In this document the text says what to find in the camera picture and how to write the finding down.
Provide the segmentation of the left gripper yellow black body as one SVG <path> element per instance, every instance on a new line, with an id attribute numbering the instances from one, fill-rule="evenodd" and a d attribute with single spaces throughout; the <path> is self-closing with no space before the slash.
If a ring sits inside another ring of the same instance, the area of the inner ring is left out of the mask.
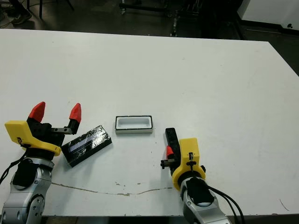
<path id="1" fill-rule="evenodd" d="M 29 148 L 46 150 L 59 156 L 61 144 L 66 134 L 71 134 L 67 127 L 52 127 L 48 123 L 11 120 L 5 123 L 5 128 L 12 142 L 20 145 L 24 150 Z"/>

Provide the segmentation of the right gripper yellow black body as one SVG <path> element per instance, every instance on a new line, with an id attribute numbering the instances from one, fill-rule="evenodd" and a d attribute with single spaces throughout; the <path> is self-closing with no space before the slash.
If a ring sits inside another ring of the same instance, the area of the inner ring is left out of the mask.
<path id="1" fill-rule="evenodd" d="M 161 160 L 162 169 L 168 167 L 174 188 L 180 190 L 183 180 L 189 177 L 206 178 L 206 172 L 200 165 L 200 153 L 197 138 L 174 139 L 168 141 L 175 153 L 175 159 Z"/>

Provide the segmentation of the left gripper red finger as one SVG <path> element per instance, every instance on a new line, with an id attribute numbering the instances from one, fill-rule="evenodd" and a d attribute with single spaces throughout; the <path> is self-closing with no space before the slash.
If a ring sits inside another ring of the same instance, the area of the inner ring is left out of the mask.
<path id="1" fill-rule="evenodd" d="M 69 116 L 69 124 L 67 128 L 70 129 L 71 134 L 76 134 L 81 122 L 81 116 L 82 116 L 82 111 L 81 111 L 81 104 L 76 103 L 76 105 L 73 107 L 70 116 Z"/>
<path id="2" fill-rule="evenodd" d="M 30 112 L 28 118 L 34 119 L 37 122 L 41 122 L 44 117 L 44 111 L 45 111 L 45 102 L 38 103 Z"/>

